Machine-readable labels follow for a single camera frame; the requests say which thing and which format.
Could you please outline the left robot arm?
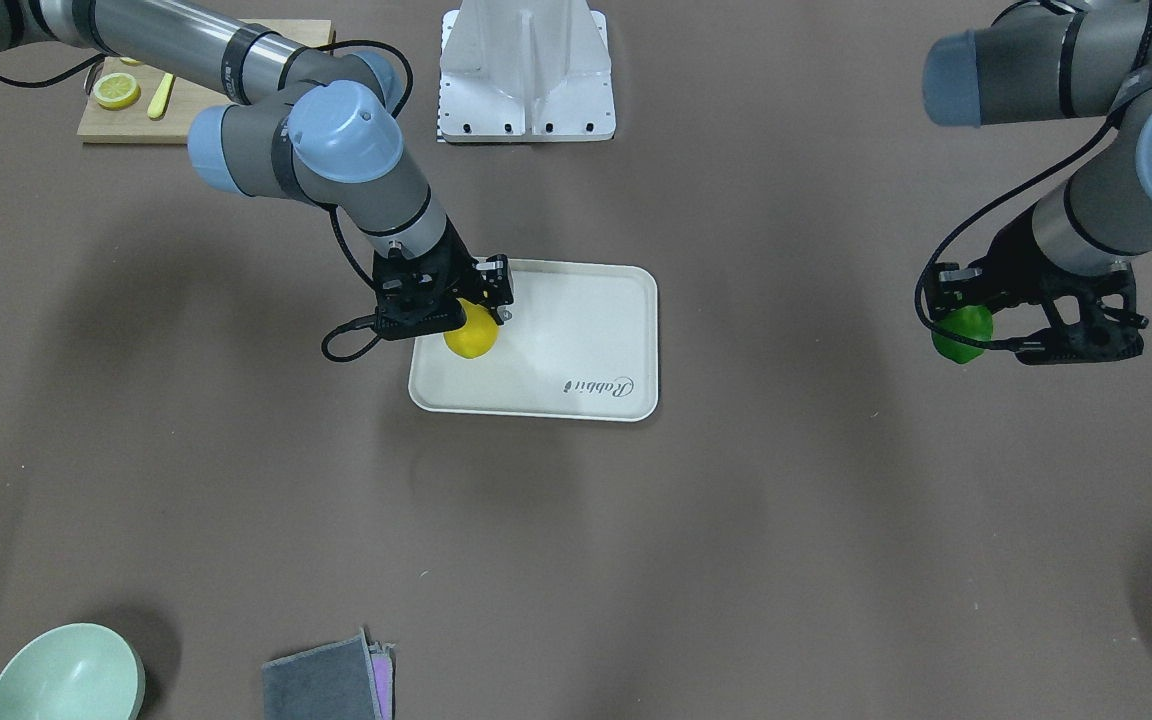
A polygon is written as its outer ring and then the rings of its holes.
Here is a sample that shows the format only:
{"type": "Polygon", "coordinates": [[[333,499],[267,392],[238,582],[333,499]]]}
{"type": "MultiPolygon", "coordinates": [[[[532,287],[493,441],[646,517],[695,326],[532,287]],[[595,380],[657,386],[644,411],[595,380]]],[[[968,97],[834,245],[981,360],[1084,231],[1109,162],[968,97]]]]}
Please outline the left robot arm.
{"type": "Polygon", "coordinates": [[[1018,1],[990,26],[934,41],[922,76],[937,126],[1096,120],[1091,141],[965,265],[929,260],[929,314],[1119,295],[1152,252],[1152,1],[1018,1]]]}

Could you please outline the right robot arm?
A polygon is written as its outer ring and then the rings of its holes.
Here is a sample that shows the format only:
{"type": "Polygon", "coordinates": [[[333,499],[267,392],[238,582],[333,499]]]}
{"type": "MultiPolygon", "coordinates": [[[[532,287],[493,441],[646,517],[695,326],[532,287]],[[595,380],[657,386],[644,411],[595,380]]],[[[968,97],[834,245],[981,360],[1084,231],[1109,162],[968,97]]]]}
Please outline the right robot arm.
{"type": "Polygon", "coordinates": [[[187,149],[217,190],[338,211],[372,247],[372,327],[385,340],[502,324],[508,260],[477,260],[408,150],[388,61],[335,56],[189,1],[0,1],[0,53],[37,41],[129,56],[227,96],[187,149]]]}

